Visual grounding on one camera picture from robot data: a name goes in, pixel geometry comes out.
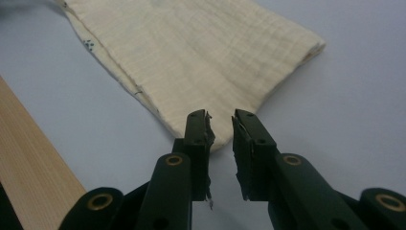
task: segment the white table surface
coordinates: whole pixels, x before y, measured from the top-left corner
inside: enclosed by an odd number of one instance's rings
[[[280,151],[306,157],[349,196],[406,195],[406,1],[258,2],[327,42],[258,113]],[[173,137],[51,0],[0,1],[0,75],[88,191],[128,193],[171,151]],[[193,229],[272,229],[265,202],[242,200],[236,172],[230,144],[211,155],[214,210],[195,202]]]

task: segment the beige cloth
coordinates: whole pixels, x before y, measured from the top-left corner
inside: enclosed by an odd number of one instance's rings
[[[59,3],[86,47],[175,137],[189,113],[208,110],[213,150],[231,139],[236,108],[256,112],[325,46],[250,0]]]

